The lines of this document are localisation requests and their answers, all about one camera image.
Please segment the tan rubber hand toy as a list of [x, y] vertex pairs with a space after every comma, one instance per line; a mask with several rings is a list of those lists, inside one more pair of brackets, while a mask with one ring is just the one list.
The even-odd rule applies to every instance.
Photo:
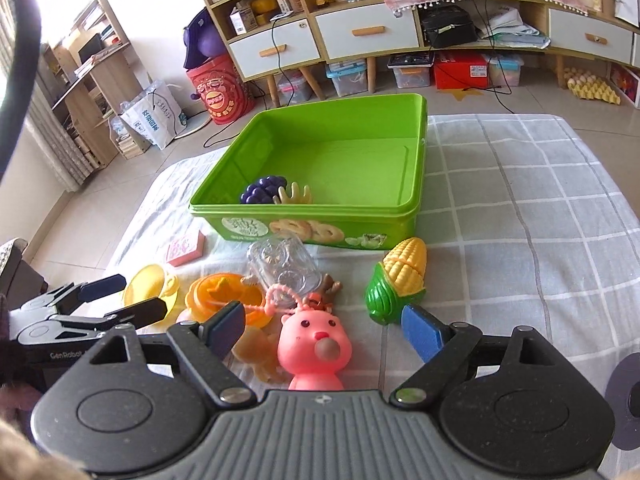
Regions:
[[308, 185], [300, 186], [297, 182], [292, 182], [287, 186], [279, 186], [272, 200], [278, 205], [311, 204], [312, 195]]

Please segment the red cardboard box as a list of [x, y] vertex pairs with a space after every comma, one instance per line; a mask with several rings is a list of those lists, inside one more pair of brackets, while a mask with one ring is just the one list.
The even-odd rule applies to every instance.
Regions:
[[433, 70], [438, 90], [484, 90], [489, 87], [488, 62], [478, 52], [438, 52]]

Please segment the black bag on shelf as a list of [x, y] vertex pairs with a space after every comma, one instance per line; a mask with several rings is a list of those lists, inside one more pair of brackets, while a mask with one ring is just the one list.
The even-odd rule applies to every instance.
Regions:
[[419, 11], [422, 35], [427, 47], [443, 49], [470, 44], [477, 40], [477, 31], [468, 11], [447, 4]]

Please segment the pink pig squeeze toy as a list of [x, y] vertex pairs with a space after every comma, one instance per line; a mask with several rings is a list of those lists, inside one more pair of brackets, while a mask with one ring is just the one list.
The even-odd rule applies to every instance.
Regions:
[[281, 315], [277, 357], [280, 367], [292, 376], [290, 390], [344, 389], [337, 374], [352, 359], [352, 343], [337, 316], [305, 304], [282, 284], [267, 289], [262, 310]]

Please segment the green plastic storage box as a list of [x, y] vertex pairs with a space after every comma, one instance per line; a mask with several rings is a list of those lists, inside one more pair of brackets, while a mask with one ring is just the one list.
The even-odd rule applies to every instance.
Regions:
[[[266, 110], [224, 151], [190, 211], [226, 240], [295, 235], [341, 248], [393, 248], [416, 232], [426, 159], [427, 105], [416, 93], [377, 94]], [[243, 204], [276, 176], [308, 204]]]

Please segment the red printed bag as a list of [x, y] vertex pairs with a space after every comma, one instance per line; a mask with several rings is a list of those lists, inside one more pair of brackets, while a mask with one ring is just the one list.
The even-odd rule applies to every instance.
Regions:
[[250, 112], [254, 98], [228, 53], [186, 72], [216, 125], [229, 125]]

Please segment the pink sticky note block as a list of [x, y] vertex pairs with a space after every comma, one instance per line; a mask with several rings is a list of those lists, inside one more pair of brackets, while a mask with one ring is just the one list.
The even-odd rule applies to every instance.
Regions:
[[182, 266], [201, 258], [204, 246], [205, 236], [200, 230], [176, 237], [168, 245], [166, 262], [171, 266]]

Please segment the clear plastic container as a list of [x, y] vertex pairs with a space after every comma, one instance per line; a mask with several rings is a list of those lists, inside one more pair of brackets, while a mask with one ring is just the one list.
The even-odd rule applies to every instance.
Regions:
[[247, 249], [246, 258], [248, 271], [241, 278], [243, 285], [259, 285], [263, 290], [273, 284], [285, 285], [303, 298], [322, 282], [323, 274], [296, 236], [256, 240]]

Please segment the toy corn cob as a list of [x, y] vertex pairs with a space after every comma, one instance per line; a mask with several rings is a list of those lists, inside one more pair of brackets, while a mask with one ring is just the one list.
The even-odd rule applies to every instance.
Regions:
[[420, 237], [397, 244], [373, 269], [364, 293], [367, 310], [375, 323], [388, 325], [400, 320], [406, 304], [425, 294], [427, 248]]

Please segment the purple toy grapes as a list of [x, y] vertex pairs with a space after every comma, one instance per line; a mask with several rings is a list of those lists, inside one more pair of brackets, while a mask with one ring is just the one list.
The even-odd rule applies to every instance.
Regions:
[[265, 176], [247, 185], [240, 195], [241, 204], [273, 204], [279, 188], [285, 188], [288, 181], [282, 176]]

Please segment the white paper shopping bag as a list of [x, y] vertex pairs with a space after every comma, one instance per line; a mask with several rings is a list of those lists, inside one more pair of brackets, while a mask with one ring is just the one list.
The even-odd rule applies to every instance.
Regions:
[[122, 102], [119, 116], [160, 150], [183, 133], [188, 122], [168, 84], [161, 80], [153, 81], [131, 101]]

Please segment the yellow egg tray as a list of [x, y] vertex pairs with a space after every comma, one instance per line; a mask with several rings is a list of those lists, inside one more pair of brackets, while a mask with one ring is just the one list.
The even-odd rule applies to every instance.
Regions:
[[591, 73], [590, 70], [569, 67], [563, 70], [563, 79], [566, 88], [578, 99], [620, 105], [620, 96], [615, 90], [605, 79]]

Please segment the orange toy dish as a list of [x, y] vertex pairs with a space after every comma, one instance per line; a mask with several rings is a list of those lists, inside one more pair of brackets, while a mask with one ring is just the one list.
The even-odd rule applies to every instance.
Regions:
[[184, 297], [186, 307], [178, 321], [204, 323], [232, 301], [239, 301], [244, 306], [262, 306], [265, 292], [260, 285], [245, 284], [240, 274], [209, 274], [190, 285]]

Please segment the grey checked table cloth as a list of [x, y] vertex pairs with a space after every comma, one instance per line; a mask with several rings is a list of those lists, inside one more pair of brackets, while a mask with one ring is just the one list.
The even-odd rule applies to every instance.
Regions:
[[[200, 230], [208, 255], [176, 272], [186, 284], [241, 273], [247, 244], [192, 217], [189, 200], [226, 148], [163, 171], [107, 269], [126, 275], [164, 264], [179, 233]], [[613, 401], [616, 437], [600, 471], [639, 468], [639, 220], [613, 179], [562, 118], [462, 115], [427, 119], [425, 183], [416, 236], [427, 246], [422, 306], [443, 323], [485, 334], [533, 326]], [[375, 324], [364, 291], [382, 252], [307, 246], [343, 283], [336, 310], [354, 354], [347, 389], [385, 396], [422, 360], [398, 325]]]

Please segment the wooden desk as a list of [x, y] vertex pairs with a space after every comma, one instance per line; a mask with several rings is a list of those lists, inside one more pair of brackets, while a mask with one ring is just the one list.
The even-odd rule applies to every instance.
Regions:
[[143, 65], [108, 0], [91, 0], [64, 37], [42, 47], [58, 84], [52, 110], [94, 169], [143, 152], [139, 140], [117, 141], [110, 120], [144, 86]]

